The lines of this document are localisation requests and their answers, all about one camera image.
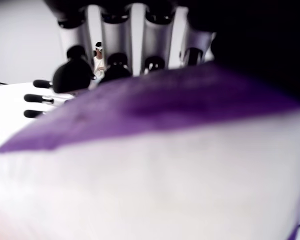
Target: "person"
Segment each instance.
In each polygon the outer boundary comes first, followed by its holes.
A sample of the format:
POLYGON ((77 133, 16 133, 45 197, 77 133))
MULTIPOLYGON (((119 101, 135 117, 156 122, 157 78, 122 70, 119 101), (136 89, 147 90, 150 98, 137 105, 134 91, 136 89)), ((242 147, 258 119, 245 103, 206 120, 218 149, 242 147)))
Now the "person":
POLYGON ((95 44, 95 54, 94 54, 94 75, 96 76, 97 80, 100 80, 105 73, 105 62, 103 59, 103 47, 102 47, 102 43, 100 41, 98 41, 95 44))

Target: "white table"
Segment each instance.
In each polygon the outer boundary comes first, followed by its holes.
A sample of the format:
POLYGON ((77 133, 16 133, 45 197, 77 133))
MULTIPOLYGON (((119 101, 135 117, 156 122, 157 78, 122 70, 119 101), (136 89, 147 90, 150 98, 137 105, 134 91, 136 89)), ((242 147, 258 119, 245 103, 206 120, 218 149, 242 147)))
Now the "white table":
POLYGON ((54 108, 42 103, 25 102, 25 94, 55 95, 49 89, 35 88, 32 83, 0 85, 0 145, 33 121, 24 117, 25 110, 48 111, 54 108))

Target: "white shirt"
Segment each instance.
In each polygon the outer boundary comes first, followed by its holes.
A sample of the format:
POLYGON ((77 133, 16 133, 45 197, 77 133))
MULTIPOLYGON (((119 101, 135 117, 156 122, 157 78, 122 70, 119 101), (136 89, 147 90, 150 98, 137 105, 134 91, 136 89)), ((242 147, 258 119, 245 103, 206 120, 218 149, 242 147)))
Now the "white shirt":
POLYGON ((98 59, 96 56, 93 58, 94 61, 94 75, 96 76, 97 79, 100 79, 104 76, 105 71, 104 70, 98 70, 99 67, 104 67, 105 62, 104 59, 98 59))

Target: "white wall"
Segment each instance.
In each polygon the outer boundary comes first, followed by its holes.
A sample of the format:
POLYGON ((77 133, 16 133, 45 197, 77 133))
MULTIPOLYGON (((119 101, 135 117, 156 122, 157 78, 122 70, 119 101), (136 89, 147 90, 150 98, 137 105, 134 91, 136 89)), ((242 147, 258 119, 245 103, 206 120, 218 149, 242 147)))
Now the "white wall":
MULTIPOLYGON (((132 8, 133 68, 140 70, 144 7, 132 8)), ((187 9, 178 9, 172 34, 170 68, 179 66, 187 9)), ((101 41, 100 12, 88 10, 92 46, 101 41)), ((42 0, 0 0, 0 82, 50 80, 64 62, 58 24, 42 0)))
POLYGON ((56 20, 40 0, 0 0, 0 82, 50 79, 62 63, 56 20))

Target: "blurry foreground object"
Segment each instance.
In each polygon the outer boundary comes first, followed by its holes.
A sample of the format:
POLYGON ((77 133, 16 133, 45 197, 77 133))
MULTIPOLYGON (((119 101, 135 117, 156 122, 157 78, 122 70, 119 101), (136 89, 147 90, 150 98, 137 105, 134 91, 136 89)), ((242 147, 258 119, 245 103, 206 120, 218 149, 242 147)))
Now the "blurry foreground object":
POLYGON ((0 240, 292 240, 299 213, 300 102, 213 62, 100 85, 0 147, 0 240))

